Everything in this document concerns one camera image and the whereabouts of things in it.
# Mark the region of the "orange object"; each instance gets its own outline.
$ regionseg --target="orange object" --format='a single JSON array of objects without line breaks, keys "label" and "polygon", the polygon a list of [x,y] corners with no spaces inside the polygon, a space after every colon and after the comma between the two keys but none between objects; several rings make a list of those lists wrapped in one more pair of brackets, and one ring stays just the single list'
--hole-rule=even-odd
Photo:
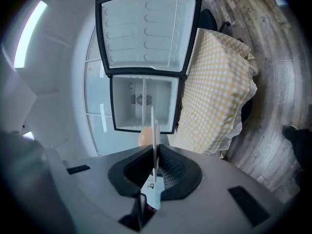
[{"label": "orange object", "polygon": [[145,127],[140,133],[138,137],[138,145],[152,145],[153,144],[153,131],[151,127]]}]

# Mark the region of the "black shoe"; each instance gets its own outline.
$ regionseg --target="black shoe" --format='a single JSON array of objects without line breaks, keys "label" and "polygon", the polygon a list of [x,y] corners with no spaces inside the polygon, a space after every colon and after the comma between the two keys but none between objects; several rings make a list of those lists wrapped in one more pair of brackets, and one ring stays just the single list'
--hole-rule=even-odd
[{"label": "black shoe", "polygon": [[294,133],[294,131],[298,130],[298,128],[294,125],[286,125],[283,127],[282,133],[283,136],[288,139],[291,140],[291,136]]}]

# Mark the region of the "white fridge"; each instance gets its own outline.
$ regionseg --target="white fridge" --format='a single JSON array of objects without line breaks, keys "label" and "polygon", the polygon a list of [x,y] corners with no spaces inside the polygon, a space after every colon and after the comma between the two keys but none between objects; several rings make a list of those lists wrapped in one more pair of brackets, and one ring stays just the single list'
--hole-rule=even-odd
[{"label": "white fridge", "polygon": [[96,0],[96,28],[110,78],[114,129],[151,126],[162,134],[177,124],[201,0]]}]

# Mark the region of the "wood plank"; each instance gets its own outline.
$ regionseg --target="wood plank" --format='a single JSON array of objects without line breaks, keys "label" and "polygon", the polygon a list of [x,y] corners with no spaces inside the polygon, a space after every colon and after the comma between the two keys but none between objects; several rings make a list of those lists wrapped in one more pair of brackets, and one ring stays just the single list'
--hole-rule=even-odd
[{"label": "wood plank", "polygon": [[299,164],[281,130],[289,123],[312,128],[311,47],[295,16],[274,0],[203,0],[203,8],[218,25],[231,20],[232,36],[253,49],[260,70],[253,110],[232,140],[229,162],[286,202],[298,192]]}]

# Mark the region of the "ceiling light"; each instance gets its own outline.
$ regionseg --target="ceiling light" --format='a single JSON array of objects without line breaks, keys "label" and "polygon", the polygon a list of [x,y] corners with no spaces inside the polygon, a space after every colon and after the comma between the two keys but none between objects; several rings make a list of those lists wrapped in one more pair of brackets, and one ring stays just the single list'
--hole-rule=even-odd
[{"label": "ceiling light", "polygon": [[33,134],[31,132],[27,132],[23,135],[24,138],[34,139]]},{"label": "ceiling light", "polygon": [[16,50],[15,53],[15,59],[14,59],[14,67],[15,68],[23,68],[24,67],[24,62],[25,62],[25,57],[26,57],[26,52],[27,52],[27,47],[29,44],[29,40],[31,38],[31,35],[34,31],[34,28],[40,18],[40,16],[42,15],[45,7],[46,7],[46,3],[44,3],[43,1],[40,1],[37,6],[35,7],[33,13],[30,15],[24,30],[20,36],[19,39],[19,44],[18,44],[18,48]]}]

